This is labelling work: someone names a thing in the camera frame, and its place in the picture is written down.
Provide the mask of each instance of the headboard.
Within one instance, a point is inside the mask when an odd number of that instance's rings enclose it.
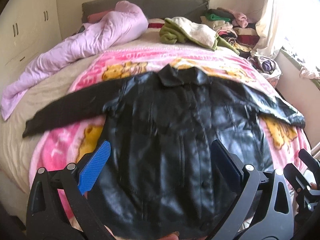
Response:
[[[94,0],[82,4],[82,23],[88,16],[115,8],[121,0]],[[204,15],[209,6],[209,0],[127,0],[138,5],[147,18],[172,18],[183,16],[189,20],[201,23],[200,16]]]

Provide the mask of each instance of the pink pillow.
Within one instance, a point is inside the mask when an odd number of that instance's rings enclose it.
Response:
[[[94,13],[88,16],[88,23],[97,23],[99,22],[108,12],[113,10],[108,10],[100,13]]]

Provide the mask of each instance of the wardrobe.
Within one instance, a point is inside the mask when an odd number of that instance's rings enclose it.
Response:
[[[56,0],[9,0],[0,14],[0,94],[60,41]]]

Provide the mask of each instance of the jacket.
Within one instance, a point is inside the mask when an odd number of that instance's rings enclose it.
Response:
[[[23,136],[106,114],[98,145],[111,156],[88,202],[117,236],[182,239],[206,236],[235,195],[212,165],[209,147],[219,139],[243,163],[273,171],[258,115],[304,127],[304,117],[278,97],[245,84],[169,65],[73,92],[26,122]]]

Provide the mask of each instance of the purple comforter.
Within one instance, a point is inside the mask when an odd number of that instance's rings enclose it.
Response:
[[[85,27],[83,33],[66,38],[32,60],[19,79],[4,89],[1,100],[4,120],[9,118],[29,88],[77,59],[102,53],[112,45],[138,38],[147,30],[148,20],[137,5],[120,1],[115,10],[106,14],[100,22],[86,24]]]

